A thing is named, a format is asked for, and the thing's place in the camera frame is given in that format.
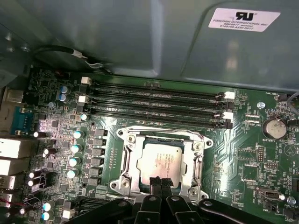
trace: screw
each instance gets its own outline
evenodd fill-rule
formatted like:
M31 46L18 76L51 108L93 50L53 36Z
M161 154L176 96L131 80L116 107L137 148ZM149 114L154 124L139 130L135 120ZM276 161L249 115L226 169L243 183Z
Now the screw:
M202 151L202 145L201 145L199 142L194 143L194 145L193 145L193 149L194 149L195 151L197 151L197 152L201 152L201 151Z
M124 188L128 188L130 186L129 180L125 179L121 182L121 186Z
M178 201L178 200L179 200L179 197L178 197L178 196L173 196L171 199L172 199L173 201Z
M192 195L192 196L194 196L194 195L197 195L197 190L196 190L196 188L191 188L190 190L189 190L189 194L190 195Z
M210 201L205 201L205 202L204 202L204 205L205 205L205 206L212 206L212 205L213 205L213 203L212 203L212 202L210 202Z
M289 205L295 205L297 203L296 199L292 196L288 197L286 202L288 202Z
M261 110L261 109L264 109L266 107L266 104L264 102L258 102L257 107L258 107L258 109Z
M135 136L133 136L133 135L129 135L129 136L127 137L127 141L128 141L128 143L134 143L134 142L135 142Z

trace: red wire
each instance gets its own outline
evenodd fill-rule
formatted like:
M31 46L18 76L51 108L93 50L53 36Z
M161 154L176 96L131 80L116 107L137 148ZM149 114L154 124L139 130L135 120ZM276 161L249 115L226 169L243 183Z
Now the red wire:
M12 202L9 202L9 201L7 201L7 200L5 200L3 198L0 198L0 201L3 201L3 202L8 203L10 205L25 206L25 204L22 204L22 203L12 203Z

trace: capacitor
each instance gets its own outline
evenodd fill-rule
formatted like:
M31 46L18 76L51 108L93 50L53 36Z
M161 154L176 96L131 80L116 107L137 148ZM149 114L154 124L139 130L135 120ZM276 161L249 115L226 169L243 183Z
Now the capacitor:
M55 108L55 106L56 106L56 104L55 104L54 102L49 102L49 103L48 103L48 107L49 107L50 109Z
M74 167L74 166L78 165L80 162L81 162L81 159L79 157L74 157L69 160L69 165L71 167Z
M297 203L296 199L292 196L289 196L286 200L289 205L295 205Z
M83 138L84 137L84 132L83 131L75 131L74 132L74 138L75 139L81 139L81 138Z
M54 212L53 212L52 210L47 211L47 212L44 212L44 213L42 214L42 220L44 220L44 221L48 221L50 218L53 217L53 215L54 215Z
M48 137L46 132L34 132L33 136L36 138L47 138Z
M73 145L73 146L71 147L71 151L72 151L73 153L81 152L82 149L83 149L82 145Z
M21 208L20 209L20 214L21 215L25 215L26 213L28 213L29 211L33 210L33 206L32 205L28 205L25 208Z
M51 154L55 154L57 152L57 150L55 148L45 148L43 150L43 153L45 155L51 155Z
M81 120L87 121L87 120L89 120L89 116L87 114L82 114L81 115Z
M60 94L58 98L61 102L64 102L65 104L70 101L70 98L65 94Z
M44 211L50 211L54 207L55 207L55 202L53 200L50 200L50 201L46 202L45 204L43 204Z
M282 119L272 118L263 123L263 133L269 139L281 139L286 131L286 123Z
M36 179L31 180L31 181L28 181L28 186L32 187L34 185L37 185L37 184L40 183L40 181L41 181L40 178L36 178Z
M29 173L29 178L36 178L39 177L42 174L42 170L37 170Z
M65 95L69 95L71 93L71 90L69 88L67 88L67 86L61 86L60 91L61 91L61 93L65 94Z
M73 179L74 177L78 176L78 174L79 174L79 170L77 170L77 169L72 169L72 170L70 170L69 172L67 172L67 177L68 177L69 179Z

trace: usb port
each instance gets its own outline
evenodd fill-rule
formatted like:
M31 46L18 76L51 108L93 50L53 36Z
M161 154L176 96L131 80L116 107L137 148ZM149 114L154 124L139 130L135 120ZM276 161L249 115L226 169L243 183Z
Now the usb port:
M285 196L277 190L271 190L267 188L257 187L257 193L263 196L265 199L274 200L274 201L283 201Z

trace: cable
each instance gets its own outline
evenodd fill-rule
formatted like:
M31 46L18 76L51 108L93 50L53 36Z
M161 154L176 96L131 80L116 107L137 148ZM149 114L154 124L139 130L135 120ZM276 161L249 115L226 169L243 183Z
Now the cable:
M101 72L103 72L104 74L110 74L105 68L103 68L103 64L96 58L94 57L89 57L87 55L84 55L82 52L77 51L75 49L72 48L68 48L68 47L64 47L64 46L59 46L59 45L43 45L35 50L33 50L31 52L31 55L33 58L35 58L35 56L41 52L45 52L45 51L59 51L59 52L64 52L67 54L71 54L75 57L78 58L83 58L86 62L86 64L88 64L88 66L92 69L100 69Z
M22 203L13 203L13 202L9 202L8 200L6 200L6 199L3 199L3 198L0 198L0 201L2 201L2 202L5 202L5 203L7 203L7 204L10 204L10 205L16 205L16 206L26 206L25 204L22 204Z
M299 111L292 105L293 99L295 99L297 96L299 96L299 92L296 92L293 95L291 95L288 98L288 100L286 101L286 103L289 106L289 108L291 109L291 111L293 111L297 116L299 116Z
M37 199L38 202L36 202L36 203L34 203L34 204L30 204L28 201L31 201L32 199ZM41 206L42 206L42 201L41 201L39 198L37 198L37 197L32 197L32 198L26 200L24 203L26 203L26 204L28 204L28 205L31 205L31 206L34 207L34 208L41 208Z

